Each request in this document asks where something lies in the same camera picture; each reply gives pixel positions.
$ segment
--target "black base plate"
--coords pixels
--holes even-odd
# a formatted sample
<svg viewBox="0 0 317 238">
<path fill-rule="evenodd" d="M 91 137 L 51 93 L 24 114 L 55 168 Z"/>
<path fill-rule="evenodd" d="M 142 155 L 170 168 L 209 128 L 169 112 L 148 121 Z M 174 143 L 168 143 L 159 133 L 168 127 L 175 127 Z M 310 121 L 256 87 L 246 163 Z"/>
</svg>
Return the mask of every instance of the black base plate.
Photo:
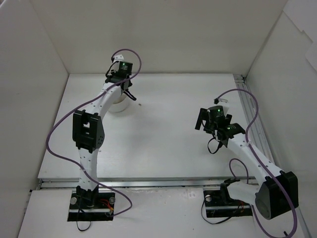
<svg viewBox="0 0 317 238">
<path fill-rule="evenodd" d="M 76 204 L 69 205 L 69 212 L 68 212 L 68 222 L 76 222 L 76 221 L 112 221 L 113 217 L 110 216 L 111 214 L 109 212 L 101 212 L 100 209 L 108 209 L 108 207 L 106 205 L 104 205 L 103 203 L 101 203 L 101 199 L 106 199 L 109 201 L 109 199 L 111 197 L 115 197 L 115 193 L 114 192 L 99 192 L 98 194 L 98 198 L 95 201 L 95 205 L 94 207 L 88 207 L 85 205 L 85 200 L 82 199 L 82 201 L 80 202 L 80 198 L 78 197 L 78 195 L 74 192 L 72 193 L 71 197 L 76 197 L 77 202 Z M 79 205 L 80 208 L 83 209 L 84 211 L 86 211 L 85 213 L 83 212 L 79 212 Z"/>
<path fill-rule="evenodd" d="M 252 216 L 252 210 L 248 203 L 243 203 L 240 200 L 233 200 L 231 204 L 225 204 L 221 198 L 219 190 L 205 190 L 204 197 L 211 196 L 211 201 L 205 200 L 206 216 L 208 218 L 214 217 L 230 217 L 237 210 L 240 205 L 239 211 L 233 217 Z"/>
</svg>

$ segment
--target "white table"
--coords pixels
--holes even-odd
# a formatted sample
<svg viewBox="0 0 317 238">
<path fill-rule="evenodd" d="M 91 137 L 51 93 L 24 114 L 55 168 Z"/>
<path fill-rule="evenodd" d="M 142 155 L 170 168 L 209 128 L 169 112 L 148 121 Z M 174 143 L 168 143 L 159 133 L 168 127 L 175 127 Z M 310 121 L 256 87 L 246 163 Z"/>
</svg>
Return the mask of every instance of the white table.
<svg viewBox="0 0 317 238">
<path fill-rule="evenodd" d="M 79 232 L 75 222 L 67 222 L 71 190 L 33 191 L 23 220 L 19 238 L 265 238 L 252 217 L 232 218 L 220 225 L 210 225 L 201 217 L 201 188 L 165 188 L 123 190 L 133 207 L 111 222 L 93 222 L 86 232 Z M 116 195 L 115 210 L 128 206 Z M 209 219 L 217 222 L 222 218 Z M 277 237 L 290 231 L 292 217 L 284 214 L 264 224 Z M 303 238 L 298 227 L 293 238 Z"/>
<path fill-rule="evenodd" d="M 94 98 L 104 80 L 103 74 L 71 74 L 56 120 Z M 106 140 L 98 157 L 100 180 L 230 177 L 228 163 L 234 154 L 223 147 L 211 155 L 207 150 L 211 135 L 195 130 L 195 125 L 200 108 L 213 106 L 214 98 L 232 88 L 236 88 L 232 74 L 140 74 L 130 89 L 138 100 L 121 113 L 108 112 L 103 120 Z M 238 92 L 225 98 L 232 121 L 246 128 Z M 57 128 L 50 145 L 79 160 L 72 116 Z M 238 163 L 234 170 L 245 176 Z M 70 181 L 78 176 L 74 164 L 45 153 L 40 179 Z"/>
</svg>

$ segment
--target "white wall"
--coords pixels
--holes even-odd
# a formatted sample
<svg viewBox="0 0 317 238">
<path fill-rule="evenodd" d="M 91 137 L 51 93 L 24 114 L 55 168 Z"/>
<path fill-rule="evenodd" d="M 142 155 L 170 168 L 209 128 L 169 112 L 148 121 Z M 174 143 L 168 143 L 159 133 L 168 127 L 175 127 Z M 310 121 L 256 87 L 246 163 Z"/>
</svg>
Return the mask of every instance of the white wall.
<svg viewBox="0 0 317 238">
<path fill-rule="evenodd" d="M 247 76 L 278 164 L 300 181 L 300 207 L 317 237 L 317 72 L 305 54 L 312 41 L 282 13 Z"/>
<path fill-rule="evenodd" d="M 128 47 L 142 72 L 246 74 L 287 0 L 31 2 L 69 73 L 103 73 Z"/>
<path fill-rule="evenodd" d="M 16 237 L 68 73 L 28 0 L 0 6 L 0 230 Z"/>
</svg>

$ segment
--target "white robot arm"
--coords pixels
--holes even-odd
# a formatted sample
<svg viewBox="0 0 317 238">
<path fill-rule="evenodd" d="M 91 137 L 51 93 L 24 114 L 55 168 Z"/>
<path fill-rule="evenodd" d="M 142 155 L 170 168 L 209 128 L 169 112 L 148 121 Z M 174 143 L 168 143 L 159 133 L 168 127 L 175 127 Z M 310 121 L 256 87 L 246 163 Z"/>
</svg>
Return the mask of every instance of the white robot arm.
<svg viewBox="0 0 317 238">
<path fill-rule="evenodd" d="M 85 168 L 86 172 L 92 179 L 98 181 L 97 177 L 97 157 L 99 148 L 105 139 L 103 128 L 103 118 L 111 105 L 121 100 L 123 93 L 128 92 L 128 88 L 132 86 L 131 81 L 107 89 L 115 83 L 123 81 L 130 77 L 132 72 L 132 63 L 124 61 L 122 55 L 113 58 L 113 69 L 106 73 L 105 83 L 98 94 L 101 96 L 82 111 L 75 111 L 73 114 L 73 140 L 76 142 L 80 155 L 80 164 Z M 90 180 L 84 171 L 80 171 L 79 183 L 76 187 L 76 193 L 86 199 L 86 203 L 91 206 L 98 196 L 98 185 Z"/>
<path fill-rule="evenodd" d="M 276 182 L 259 164 L 245 139 L 245 130 L 237 123 L 231 123 L 232 115 L 225 115 L 223 106 L 200 109 L 195 129 L 201 125 L 206 133 L 212 134 L 219 142 L 230 149 L 248 168 L 258 181 L 258 186 L 245 184 L 238 179 L 227 179 L 220 185 L 221 197 L 230 204 L 233 199 L 255 205 L 263 217 L 270 220 L 290 210 L 290 206 Z M 256 146 L 257 156 L 276 179 L 282 184 L 291 198 L 294 207 L 298 207 L 298 181 L 292 173 L 285 173 L 274 165 Z"/>
</svg>

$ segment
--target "white panel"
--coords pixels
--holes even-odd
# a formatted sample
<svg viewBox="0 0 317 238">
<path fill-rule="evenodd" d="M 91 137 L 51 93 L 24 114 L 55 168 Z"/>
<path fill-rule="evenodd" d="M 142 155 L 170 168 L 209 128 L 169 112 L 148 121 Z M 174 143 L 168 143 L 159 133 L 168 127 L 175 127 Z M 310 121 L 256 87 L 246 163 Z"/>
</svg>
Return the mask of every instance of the white panel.
<svg viewBox="0 0 317 238">
<path fill-rule="evenodd" d="M 300 204 L 306 223 L 317 237 L 314 221 L 317 190 L 317 72 L 305 54 L 312 41 L 283 13 L 247 77 L 260 104 L 260 115 L 274 159 L 300 181 Z"/>
<path fill-rule="evenodd" d="M 0 230 L 17 236 L 67 72 L 28 0 L 0 6 Z"/>
<path fill-rule="evenodd" d="M 129 47 L 143 72 L 243 74 L 286 1 L 31 0 L 70 73 L 105 72 Z"/>
<path fill-rule="evenodd" d="M 57 119 L 79 104 L 94 98 L 105 81 L 103 74 L 71 74 Z M 235 88 L 232 74 L 141 74 L 130 91 L 138 98 L 121 113 L 104 117 L 106 139 L 98 154 L 98 177 L 190 178 L 232 176 L 228 167 L 234 157 L 223 147 L 215 155 L 207 150 L 210 134 L 195 130 L 200 108 L 213 106 L 222 92 Z M 246 128 L 238 92 L 229 100 L 232 121 Z M 72 141 L 72 117 L 57 128 L 52 149 L 79 160 Z M 237 174 L 245 176 L 236 163 Z M 39 178 L 78 180 L 76 165 L 45 153 Z"/>
<path fill-rule="evenodd" d="M 264 238 L 256 232 L 252 217 L 232 218 L 220 225 L 206 223 L 200 213 L 203 190 L 155 189 L 124 190 L 133 201 L 133 208 L 115 217 L 112 222 L 93 222 L 81 233 L 74 222 L 67 222 L 71 191 L 34 191 L 23 221 L 19 238 L 55 237 L 211 237 L 211 238 Z M 115 209 L 125 208 L 127 202 L 117 195 Z M 283 228 L 290 222 L 286 216 L 267 221 L 273 235 L 283 236 Z M 216 222 L 221 219 L 210 219 Z M 303 238 L 300 227 L 293 238 Z"/>
<path fill-rule="evenodd" d="M 317 1 L 289 0 L 284 8 L 286 15 L 293 21 L 300 31 L 305 33 L 314 42 L 306 53 L 306 58 L 317 70 Z"/>
</svg>

